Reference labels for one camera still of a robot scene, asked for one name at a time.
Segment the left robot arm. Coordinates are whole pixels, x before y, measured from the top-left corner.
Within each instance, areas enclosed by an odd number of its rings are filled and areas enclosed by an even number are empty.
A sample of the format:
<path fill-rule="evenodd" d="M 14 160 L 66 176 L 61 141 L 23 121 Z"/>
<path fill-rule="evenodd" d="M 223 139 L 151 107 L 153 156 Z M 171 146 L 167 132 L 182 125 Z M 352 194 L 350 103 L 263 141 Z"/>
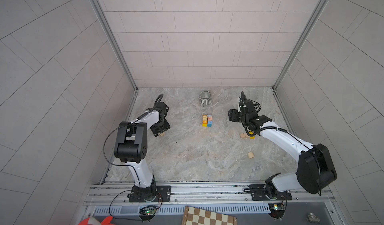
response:
<path fill-rule="evenodd" d="M 136 120 L 121 122 L 118 127 L 114 156 L 130 169 L 135 180 L 130 202 L 152 202 L 157 195 L 156 180 L 145 157 L 148 151 L 148 130 L 154 136 L 170 129 L 166 120 L 169 107 L 161 101 L 147 109 Z"/>

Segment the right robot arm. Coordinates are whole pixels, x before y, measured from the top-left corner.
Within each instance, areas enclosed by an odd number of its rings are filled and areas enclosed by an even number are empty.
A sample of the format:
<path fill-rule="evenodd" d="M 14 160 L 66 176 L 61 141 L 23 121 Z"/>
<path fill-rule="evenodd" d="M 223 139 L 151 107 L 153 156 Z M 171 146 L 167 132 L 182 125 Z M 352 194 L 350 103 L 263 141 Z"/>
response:
<path fill-rule="evenodd" d="M 242 93 L 238 108 L 228 111 L 229 121 L 241 123 L 249 137 L 258 135 L 272 141 L 294 158 L 298 167 L 296 172 L 269 177 L 261 189 L 250 186 L 249 192 L 263 192 L 269 200 L 279 200 L 283 198 L 283 193 L 299 189 L 320 195 L 322 189 L 338 178 L 328 148 L 321 143 L 313 145 L 294 136 L 269 117 L 259 115 L 260 110 L 258 102 Z"/>

